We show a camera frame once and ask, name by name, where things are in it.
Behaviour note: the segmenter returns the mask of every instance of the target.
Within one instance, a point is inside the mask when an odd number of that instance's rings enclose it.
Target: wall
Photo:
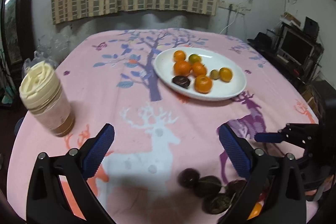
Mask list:
[[[292,4],[293,0],[287,5],[288,11],[295,15],[301,21],[301,27],[304,26],[305,18],[309,17],[320,26],[320,38],[325,52],[321,59],[322,76],[332,85],[336,85],[336,0],[297,0]]]
[[[234,3],[246,0],[229,0]],[[229,35],[240,39],[253,38],[260,31],[273,28],[282,12],[284,0],[254,0],[247,4],[252,10],[245,17],[239,15],[230,26]],[[228,10],[217,8],[214,17],[170,11],[140,11],[86,18],[54,26],[50,0],[33,0],[33,29],[36,45],[43,51],[58,46],[54,57],[61,61],[71,50],[91,34],[114,29],[146,29],[183,27],[219,33],[225,26]]]

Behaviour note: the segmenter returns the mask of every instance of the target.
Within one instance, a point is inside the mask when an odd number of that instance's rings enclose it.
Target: table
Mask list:
[[[202,102],[166,87],[152,61],[172,47],[204,47],[232,59],[246,73],[246,90],[232,100]],[[216,223],[220,215],[202,212],[202,200],[181,188],[177,175],[196,168],[223,184],[238,178],[216,129],[234,120],[241,135],[276,132],[288,122],[317,119],[294,87],[259,53],[241,40],[187,29],[108,31],[84,40],[57,68],[75,112],[72,132],[58,138],[28,112],[16,138],[8,170],[8,201],[26,218],[26,195],[37,155],[65,154],[94,137],[105,123],[115,127],[115,141],[95,177],[88,180],[107,212],[119,224]],[[301,148],[268,145],[270,154]],[[68,201],[81,215],[66,180]],[[309,218],[315,203],[307,203]]]

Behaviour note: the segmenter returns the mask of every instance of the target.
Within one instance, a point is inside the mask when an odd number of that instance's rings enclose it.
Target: plate rim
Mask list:
[[[176,50],[176,49],[178,49],[178,48],[169,48],[169,49],[164,50],[163,52],[160,52],[160,53],[155,57],[155,59],[154,59],[154,66],[153,66],[153,67],[154,67],[154,71],[155,71],[156,75],[159,77],[159,79],[160,79],[165,85],[168,86],[168,88],[170,88],[170,89],[172,89],[172,90],[176,90],[177,92],[181,91],[181,92],[179,92],[179,93],[182,93],[183,95],[190,94],[190,93],[188,92],[188,90],[186,90],[186,89],[184,89],[184,88],[182,88],[182,87],[180,87],[180,86],[178,86],[178,85],[176,85],[174,88],[172,88],[172,87],[170,86],[170,82],[166,81],[166,80],[164,79],[164,77],[158,72],[158,69],[157,69],[157,61],[158,61],[158,58],[160,57],[160,55],[163,54],[164,52],[167,52],[167,51],[173,51],[173,50]],[[243,72],[242,68],[241,68],[235,61],[231,60],[230,58],[228,58],[228,57],[226,57],[225,55],[220,54],[220,53],[218,53],[218,52],[214,52],[214,51],[211,51],[211,50],[208,50],[208,49],[204,49],[204,48],[201,48],[201,47],[200,47],[200,48],[197,48],[197,49],[200,49],[200,50],[203,50],[203,51],[206,51],[206,52],[211,52],[211,53],[219,54],[219,55],[221,55],[221,56],[227,58],[227,59],[230,60],[231,62],[233,62],[233,63],[238,67],[238,69],[241,70],[241,72],[242,72],[242,74],[243,74],[243,76],[244,76],[245,82],[244,82],[244,86],[243,86],[243,88],[242,88],[238,93],[235,93],[235,94],[234,94],[233,96],[231,96],[231,97],[218,97],[218,96],[209,96],[209,95],[206,96],[205,94],[202,94],[202,93],[197,94],[197,97],[198,97],[198,98],[195,98],[195,97],[190,96],[190,95],[193,95],[193,94],[186,95],[186,96],[188,96],[188,97],[190,97],[190,98],[193,98],[193,99],[201,100],[201,101],[215,101],[215,100],[216,100],[216,101],[223,101],[223,100],[228,100],[228,99],[230,99],[230,98],[236,97],[236,96],[238,96],[239,94],[241,94],[241,93],[245,90],[245,88],[246,88],[246,86],[247,86],[247,78],[246,78],[246,75],[245,75],[245,73]]]

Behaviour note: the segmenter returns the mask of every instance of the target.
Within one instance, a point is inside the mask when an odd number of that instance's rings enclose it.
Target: white deer print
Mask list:
[[[145,130],[151,135],[152,151],[147,153],[120,154],[111,153],[102,161],[102,167],[109,178],[109,182],[97,179],[99,188],[98,200],[106,208],[106,199],[115,187],[143,187],[148,189],[148,208],[159,197],[169,198],[166,181],[171,179],[173,155],[169,143],[179,144],[180,139],[174,136],[166,127],[173,124],[178,117],[172,119],[171,112],[167,113],[162,108],[155,114],[153,107],[148,103],[140,108],[138,116],[143,124],[135,124],[127,118],[128,109],[120,112],[123,119],[132,128]]]

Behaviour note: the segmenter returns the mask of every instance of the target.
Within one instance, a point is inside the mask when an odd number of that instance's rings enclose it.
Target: cream-colored lid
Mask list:
[[[34,109],[44,104],[59,88],[58,79],[53,67],[44,61],[37,63],[28,70],[19,92],[23,104]]]

